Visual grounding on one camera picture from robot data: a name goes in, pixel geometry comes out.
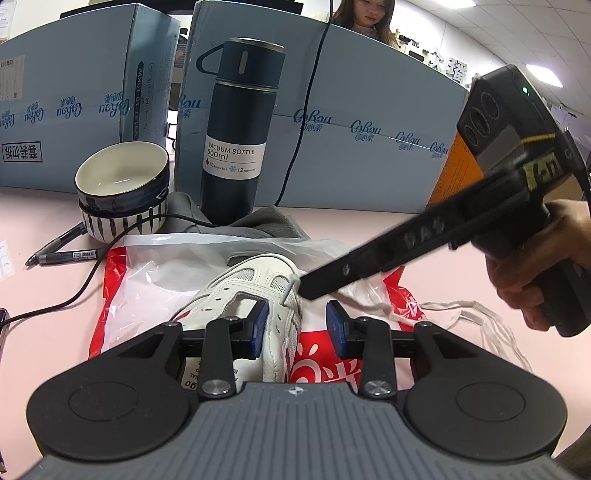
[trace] thermos cap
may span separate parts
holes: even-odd
[[[223,46],[216,81],[277,90],[285,60],[283,51],[281,45],[255,38],[230,38]]]

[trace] dark blue thermos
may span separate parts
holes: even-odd
[[[201,179],[201,211],[211,223],[229,225],[252,212],[284,59],[283,47],[266,41],[223,45]]]

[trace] red and white plastic bag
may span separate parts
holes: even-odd
[[[105,266],[104,305],[90,343],[93,357],[139,333],[166,322],[211,279],[226,270],[232,257],[272,252],[310,271],[348,251],[332,240],[248,239],[200,233],[127,236],[112,249]],[[356,307],[352,317],[387,320],[392,312],[409,320],[424,314],[408,290],[399,287],[402,268],[384,279],[376,276],[341,290]],[[336,358],[326,331],[325,308],[331,297],[303,301],[302,329],[289,375],[291,382],[348,381],[356,388],[361,361]],[[387,320],[393,329],[407,325]],[[412,385],[408,361],[398,365],[399,387]]]

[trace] stacked bowls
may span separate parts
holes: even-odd
[[[110,243],[129,234],[155,233],[165,219],[170,170],[168,152],[149,142],[111,145],[90,156],[76,172],[79,207],[88,234]]]

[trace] gray cloth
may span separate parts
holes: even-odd
[[[167,198],[167,213],[184,215],[209,222],[193,199],[183,192],[171,192]],[[309,238],[300,226],[277,207],[264,207],[228,226],[207,227],[186,220],[167,218],[158,233],[212,233],[244,238]]]

